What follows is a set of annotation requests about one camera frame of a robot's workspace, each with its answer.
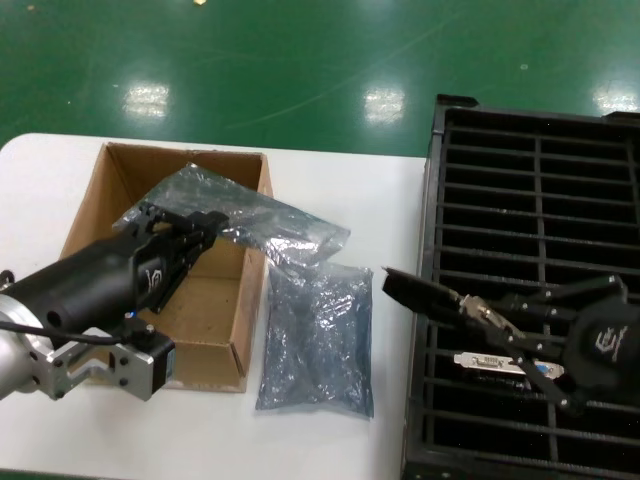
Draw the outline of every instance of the green epoxy floor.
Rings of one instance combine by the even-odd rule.
[[[437,93],[638,110],[638,25],[631,0],[0,0],[0,145],[47,132],[425,156]]]

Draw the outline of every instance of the cardboard box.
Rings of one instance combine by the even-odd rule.
[[[165,177],[192,162],[273,196],[262,154],[102,147],[62,257],[113,235],[112,225]],[[243,392],[265,270],[264,255],[218,238],[160,315],[140,312],[176,343],[174,386]]]

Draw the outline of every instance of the clear plastic bag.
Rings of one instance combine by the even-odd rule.
[[[256,408],[331,403],[373,417],[366,268],[269,268],[270,315]]]
[[[264,252],[274,263],[307,266],[340,251],[349,230],[278,202],[192,163],[165,178],[143,199],[161,208],[189,215],[216,210],[229,217],[220,235]],[[135,205],[114,225],[122,228],[140,211]]]

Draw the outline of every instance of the white table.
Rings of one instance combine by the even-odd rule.
[[[96,386],[59,402],[14,393],[0,402],[0,468],[127,479],[397,479],[411,315],[381,291],[381,267],[416,269],[425,160],[23,135],[0,151],[0,270],[22,278],[57,259],[104,141],[264,152],[276,198],[351,229],[334,259],[375,272],[375,418],[256,412],[263,306],[246,394],[163,390],[144,403]]]

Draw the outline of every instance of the black plastic crate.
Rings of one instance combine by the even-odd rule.
[[[640,303],[637,122],[438,97],[421,275],[498,299],[617,273]],[[538,330],[557,342],[567,333]],[[638,406],[590,402],[570,417],[524,377],[454,364],[462,351],[504,355],[417,318],[404,478],[640,478]]]

